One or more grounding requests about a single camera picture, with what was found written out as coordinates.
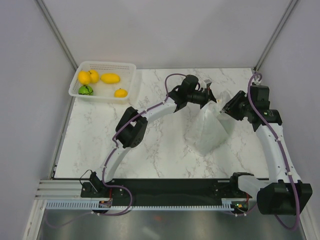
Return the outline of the white lemon-print plastic bag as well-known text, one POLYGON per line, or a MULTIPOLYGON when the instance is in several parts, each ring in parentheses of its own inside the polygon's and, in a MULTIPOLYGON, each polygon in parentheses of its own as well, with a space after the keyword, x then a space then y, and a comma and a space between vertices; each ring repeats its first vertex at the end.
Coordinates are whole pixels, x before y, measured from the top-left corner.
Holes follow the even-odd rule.
POLYGON ((199 112, 195 121, 194 147, 206 156, 223 144, 234 130, 235 121, 223 112, 223 107, 231 100, 227 91, 221 92, 216 102, 210 101, 199 112))

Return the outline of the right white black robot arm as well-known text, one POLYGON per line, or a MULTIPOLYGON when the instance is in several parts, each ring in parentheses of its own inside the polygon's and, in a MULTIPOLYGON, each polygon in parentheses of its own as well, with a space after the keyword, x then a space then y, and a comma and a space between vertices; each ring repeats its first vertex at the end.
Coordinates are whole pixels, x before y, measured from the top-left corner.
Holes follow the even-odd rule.
POLYGON ((241 197, 244 193, 256 199, 263 215, 294 216, 301 213, 312 196, 309 183, 303 183, 293 166, 283 134, 283 122, 276 109, 270 109, 270 89, 253 84, 248 91, 240 90, 222 109, 237 121, 247 118, 264 152, 268 182, 252 173, 235 172, 235 181, 228 185, 229 193, 241 197))

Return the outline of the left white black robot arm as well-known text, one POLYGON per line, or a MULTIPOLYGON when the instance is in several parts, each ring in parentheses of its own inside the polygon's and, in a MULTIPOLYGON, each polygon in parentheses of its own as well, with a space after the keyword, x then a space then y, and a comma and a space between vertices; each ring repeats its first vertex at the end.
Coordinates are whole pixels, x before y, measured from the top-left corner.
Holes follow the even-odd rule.
POLYGON ((147 108, 128 107, 122 115, 112 137, 114 146, 101 166, 92 171, 89 182, 92 191, 98 197, 105 197, 113 185, 108 183, 126 156, 143 140, 148 124, 166 115, 176 113, 186 107, 187 103, 197 104, 203 108, 210 101, 216 102, 211 90, 212 81, 204 80, 204 87, 194 75, 172 73, 164 80, 165 99, 147 108))

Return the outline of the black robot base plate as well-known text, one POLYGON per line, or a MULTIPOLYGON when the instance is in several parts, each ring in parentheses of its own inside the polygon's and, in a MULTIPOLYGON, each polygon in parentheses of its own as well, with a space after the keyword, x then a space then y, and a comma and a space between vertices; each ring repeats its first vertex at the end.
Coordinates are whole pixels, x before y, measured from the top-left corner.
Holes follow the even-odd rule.
POLYGON ((130 203, 128 191, 134 206, 204 206, 220 204, 222 199, 252 199, 226 178, 115 178, 107 184, 114 187, 95 192, 90 182, 84 182, 80 196, 111 197, 116 206, 130 203))

